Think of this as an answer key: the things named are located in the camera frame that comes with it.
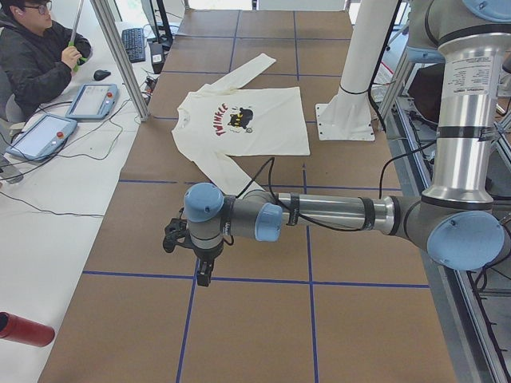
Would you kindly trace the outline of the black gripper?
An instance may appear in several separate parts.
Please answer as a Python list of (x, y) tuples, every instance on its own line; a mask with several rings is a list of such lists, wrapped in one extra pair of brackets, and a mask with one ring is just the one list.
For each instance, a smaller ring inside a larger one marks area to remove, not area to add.
[(198, 286), (209, 286), (211, 283), (211, 272), (214, 269), (215, 259), (223, 252), (223, 244), (208, 249), (194, 246), (195, 256), (199, 259), (198, 271), (196, 272), (196, 283)]

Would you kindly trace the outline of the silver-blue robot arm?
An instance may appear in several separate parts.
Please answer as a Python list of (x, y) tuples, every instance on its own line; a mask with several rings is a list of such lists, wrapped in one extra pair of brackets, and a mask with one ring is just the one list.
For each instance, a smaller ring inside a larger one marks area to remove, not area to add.
[(510, 46), (510, 4), (415, 1), (408, 46), (434, 49), (445, 60), (432, 184), (419, 197), (380, 199), (269, 191), (238, 198), (196, 184), (184, 196), (184, 243), (199, 260), (199, 285), (211, 282), (226, 236), (274, 242), (283, 225), (378, 230), (409, 240), (453, 270), (486, 267), (507, 250), (509, 233), (492, 213), (485, 179), (499, 73)]

